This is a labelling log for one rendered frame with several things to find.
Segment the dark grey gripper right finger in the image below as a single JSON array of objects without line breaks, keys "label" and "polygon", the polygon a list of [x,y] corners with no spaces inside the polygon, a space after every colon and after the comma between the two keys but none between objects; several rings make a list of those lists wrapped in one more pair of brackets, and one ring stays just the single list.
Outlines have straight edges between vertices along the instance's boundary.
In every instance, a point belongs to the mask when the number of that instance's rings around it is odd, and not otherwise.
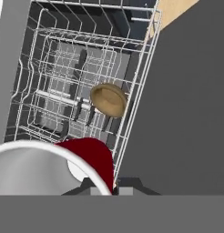
[{"label": "dark grey gripper right finger", "polygon": [[117,196],[150,195],[159,196],[157,191],[145,187],[138,177],[121,177],[116,183]]}]

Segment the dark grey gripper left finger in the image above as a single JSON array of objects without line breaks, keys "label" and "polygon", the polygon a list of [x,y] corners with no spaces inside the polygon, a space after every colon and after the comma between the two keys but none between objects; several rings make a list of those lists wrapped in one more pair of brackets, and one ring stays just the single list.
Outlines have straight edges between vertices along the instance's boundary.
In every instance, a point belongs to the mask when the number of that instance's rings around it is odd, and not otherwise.
[{"label": "dark grey gripper left finger", "polygon": [[91,194],[90,188],[92,187],[95,187],[95,184],[89,177],[85,177],[79,187],[67,191],[64,193],[64,196],[89,196]]}]

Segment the red cup with white inside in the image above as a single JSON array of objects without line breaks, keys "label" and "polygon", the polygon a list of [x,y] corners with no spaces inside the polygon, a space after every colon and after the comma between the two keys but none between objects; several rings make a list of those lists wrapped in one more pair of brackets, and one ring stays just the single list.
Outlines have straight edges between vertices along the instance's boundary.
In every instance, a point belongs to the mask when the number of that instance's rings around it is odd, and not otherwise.
[{"label": "red cup with white inside", "polygon": [[17,140],[0,145],[0,195],[75,195],[88,178],[101,195],[113,191],[114,165],[102,141]]}]

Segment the tan bowl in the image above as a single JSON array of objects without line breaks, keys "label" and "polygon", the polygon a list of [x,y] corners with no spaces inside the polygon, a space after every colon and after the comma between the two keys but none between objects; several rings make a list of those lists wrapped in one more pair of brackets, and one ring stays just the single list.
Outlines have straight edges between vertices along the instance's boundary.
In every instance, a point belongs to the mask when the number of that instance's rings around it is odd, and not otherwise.
[{"label": "tan bowl", "polygon": [[127,106],[127,97],[124,91],[111,83],[92,87],[90,99],[95,108],[109,117],[122,117]]}]

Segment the dark grey dishwasher door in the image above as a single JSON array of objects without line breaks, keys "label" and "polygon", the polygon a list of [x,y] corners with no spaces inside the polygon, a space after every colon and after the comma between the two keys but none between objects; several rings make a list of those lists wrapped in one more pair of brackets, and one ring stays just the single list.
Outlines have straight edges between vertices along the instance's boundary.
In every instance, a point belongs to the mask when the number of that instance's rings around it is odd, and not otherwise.
[{"label": "dark grey dishwasher door", "polygon": [[162,195],[224,194],[224,0],[160,32],[119,174]]}]

